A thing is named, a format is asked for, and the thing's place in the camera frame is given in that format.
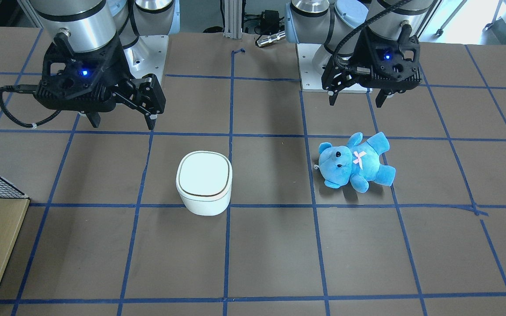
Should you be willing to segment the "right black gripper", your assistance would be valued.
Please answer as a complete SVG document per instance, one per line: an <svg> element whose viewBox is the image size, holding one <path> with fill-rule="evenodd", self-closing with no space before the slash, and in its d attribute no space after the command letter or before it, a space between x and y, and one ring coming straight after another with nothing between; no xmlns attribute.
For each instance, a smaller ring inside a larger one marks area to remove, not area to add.
<svg viewBox="0 0 506 316"><path fill-rule="evenodd" d="M166 98L157 76L134 78L115 34L102 48L75 52L70 37L59 32L43 59L42 78L34 97L45 108L86 112L93 128L100 126L99 112L110 112L122 103L143 114L148 130L156 126Z"/></svg>

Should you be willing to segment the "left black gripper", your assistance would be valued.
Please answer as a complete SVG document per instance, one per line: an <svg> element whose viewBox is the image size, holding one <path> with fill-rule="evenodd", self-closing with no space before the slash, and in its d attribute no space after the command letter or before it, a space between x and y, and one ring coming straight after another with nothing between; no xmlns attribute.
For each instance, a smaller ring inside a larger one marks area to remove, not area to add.
<svg viewBox="0 0 506 316"><path fill-rule="evenodd" d="M419 70L420 44L409 22L401 22L394 39L377 35L369 26L361 32L353 55L345 64L331 57L322 75L322 88L329 92L329 105L335 106L339 91L359 84L380 89L375 103L381 108L390 91L403 93L422 81Z"/></svg>

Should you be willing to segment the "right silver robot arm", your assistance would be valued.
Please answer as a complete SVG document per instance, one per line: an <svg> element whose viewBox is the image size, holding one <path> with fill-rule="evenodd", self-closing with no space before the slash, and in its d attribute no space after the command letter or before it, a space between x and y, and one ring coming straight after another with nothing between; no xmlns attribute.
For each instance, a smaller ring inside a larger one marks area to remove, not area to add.
<svg viewBox="0 0 506 316"><path fill-rule="evenodd" d="M124 104L155 127L166 98L161 87L168 36L180 30L178 0L32 0L52 38L34 98L45 108L75 111L100 124Z"/></svg>

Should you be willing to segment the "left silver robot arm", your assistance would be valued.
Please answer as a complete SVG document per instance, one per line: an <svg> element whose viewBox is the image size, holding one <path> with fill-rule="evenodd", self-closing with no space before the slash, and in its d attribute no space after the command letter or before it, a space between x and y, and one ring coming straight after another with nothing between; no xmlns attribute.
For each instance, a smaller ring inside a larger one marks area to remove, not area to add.
<svg viewBox="0 0 506 316"><path fill-rule="evenodd" d="M353 86L377 89L376 106L388 96L419 86L420 43L416 27L431 0L292 0L286 6L289 42L319 44L322 89L334 105L339 92Z"/></svg>

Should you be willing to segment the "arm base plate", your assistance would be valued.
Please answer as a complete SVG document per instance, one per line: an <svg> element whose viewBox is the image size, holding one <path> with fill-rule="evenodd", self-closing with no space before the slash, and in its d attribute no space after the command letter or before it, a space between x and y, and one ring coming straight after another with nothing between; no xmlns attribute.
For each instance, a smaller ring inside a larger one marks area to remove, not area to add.
<svg viewBox="0 0 506 316"><path fill-rule="evenodd" d="M136 44L124 50L132 76L140 79L153 73L162 83L168 46L167 35L139 37Z"/></svg>
<svg viewBox="0 0 506 316"><path fill-rule="evenodd" d="M325 93L321 77L329 61L329 53L322 44L299 43L296 45L298 66L303 92Z"/></svg>

